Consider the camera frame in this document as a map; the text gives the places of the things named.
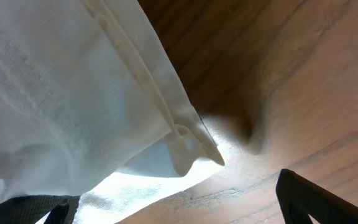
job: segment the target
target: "folded cloth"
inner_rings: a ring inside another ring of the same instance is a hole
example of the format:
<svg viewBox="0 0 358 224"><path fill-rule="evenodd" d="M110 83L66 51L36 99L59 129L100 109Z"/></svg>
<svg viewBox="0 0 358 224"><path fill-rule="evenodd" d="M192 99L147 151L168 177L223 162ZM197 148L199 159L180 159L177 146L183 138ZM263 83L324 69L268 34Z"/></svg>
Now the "folded cloth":
<svg viewBox="0 0 358 224"><path fill-rule="evenodd" d="M224 165L135 0L0 0L0 203L114 223Z"/></svg>

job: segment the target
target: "brown wooden tabletop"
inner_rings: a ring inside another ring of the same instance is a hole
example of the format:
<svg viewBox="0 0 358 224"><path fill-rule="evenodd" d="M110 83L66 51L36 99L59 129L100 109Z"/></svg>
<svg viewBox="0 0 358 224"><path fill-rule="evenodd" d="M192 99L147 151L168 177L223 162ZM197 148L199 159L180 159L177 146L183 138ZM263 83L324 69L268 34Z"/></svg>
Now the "brown wooden tabletop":
<svg viewBox="0 0 358 224"><path fill-rule="evenodd" d="M282 168L358 206L358 1L139 2L227 166L121 223L283 223Z"/></svg>

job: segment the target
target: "wooden floor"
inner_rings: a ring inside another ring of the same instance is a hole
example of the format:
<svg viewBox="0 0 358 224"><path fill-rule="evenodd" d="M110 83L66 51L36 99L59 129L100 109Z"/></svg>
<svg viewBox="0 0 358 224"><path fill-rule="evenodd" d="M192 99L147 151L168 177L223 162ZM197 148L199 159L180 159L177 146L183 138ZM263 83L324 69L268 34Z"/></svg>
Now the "wooden floor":
<svg viewBox="0 0 358 224"><path fill-rule="evenodd" d="M227 166L121 223L283 223L282 168L358 206L358 1L139 2Z"/></svg>

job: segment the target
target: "white fabric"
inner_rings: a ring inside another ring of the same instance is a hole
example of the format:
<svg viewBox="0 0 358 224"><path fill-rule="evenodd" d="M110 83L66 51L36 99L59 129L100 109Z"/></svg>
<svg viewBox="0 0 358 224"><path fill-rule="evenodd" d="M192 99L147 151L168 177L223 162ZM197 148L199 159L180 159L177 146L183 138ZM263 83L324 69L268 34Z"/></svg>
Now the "white fabric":
<svg viewBox="0 0 358 224"><path fill-rule="evenodd" d="M0 0L0 202L114 223L223 165L137 1Z"/></svg>

